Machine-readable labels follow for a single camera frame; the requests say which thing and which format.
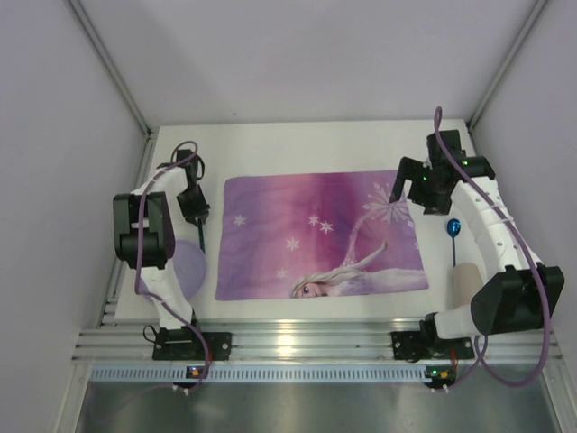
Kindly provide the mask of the purple printed cloth placemat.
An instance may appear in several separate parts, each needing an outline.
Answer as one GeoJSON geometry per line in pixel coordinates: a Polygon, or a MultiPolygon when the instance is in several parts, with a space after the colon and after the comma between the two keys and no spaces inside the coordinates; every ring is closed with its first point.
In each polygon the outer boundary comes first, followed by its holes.
{"type": "Polygon", "coordinates": [[[306,299],[425,290],[393,170],[237,177],[224,184],[215,297],[306,299]]]}

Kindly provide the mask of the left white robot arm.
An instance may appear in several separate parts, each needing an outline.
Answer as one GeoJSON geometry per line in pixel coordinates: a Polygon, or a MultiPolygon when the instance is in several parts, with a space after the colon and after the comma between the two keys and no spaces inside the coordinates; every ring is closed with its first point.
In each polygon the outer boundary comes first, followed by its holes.
{"type": "Polygon", "coordinates": [[[134,292],[153,303],[166,332],[200,335],[173,265],[177,235],[169,205],[174,202],[184,221],[201,230],[210,213],[199,185],[205,173],[197,143],[185,141],[139,188],[112,202],[116,257],[135,270],[134,292]]]}

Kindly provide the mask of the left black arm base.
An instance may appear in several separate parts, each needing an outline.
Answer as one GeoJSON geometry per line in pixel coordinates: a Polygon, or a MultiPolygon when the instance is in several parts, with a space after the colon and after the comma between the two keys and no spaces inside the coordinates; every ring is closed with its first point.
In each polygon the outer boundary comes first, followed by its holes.
{"type": "MultiPolygon", "coordinates": [[[[203,332],[210,361],[227,361],[232,351],[229,332],[203,332]]],[[[154,361],[204,361],[205,350],[198,336],[189,328],[169,330],[162,328],[155,337],[152,351],[154,361]]]]}

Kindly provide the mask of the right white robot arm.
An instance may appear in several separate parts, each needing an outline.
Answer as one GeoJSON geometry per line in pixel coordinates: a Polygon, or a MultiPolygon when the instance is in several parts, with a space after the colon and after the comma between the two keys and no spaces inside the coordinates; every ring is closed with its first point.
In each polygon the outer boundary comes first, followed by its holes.
{"type": "Polygon", "coordinates": [[[524,244],[499,193],[496,175],[482,156],[467,156],[456,130],[426,138],[425,162],[400,160],[389,202],[407,198],[426,215],[457,209],[481,252],[488,275],[463,305],[429,314],[421,327],[436,340],[542,329],[553,314],[565,279],[524,244]]]}

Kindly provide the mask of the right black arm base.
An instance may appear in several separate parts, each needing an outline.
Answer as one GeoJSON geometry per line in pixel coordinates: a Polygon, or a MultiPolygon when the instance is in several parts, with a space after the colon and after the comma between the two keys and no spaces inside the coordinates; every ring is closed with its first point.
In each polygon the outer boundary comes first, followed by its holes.
{"type": "Polygon", "coordinates": [[[470,338],[450,340],[427,339],[418,331],[390,333],[393,357],[397,361],[416,363],[422,360],[470,360],[474,358],[470,338]]]}

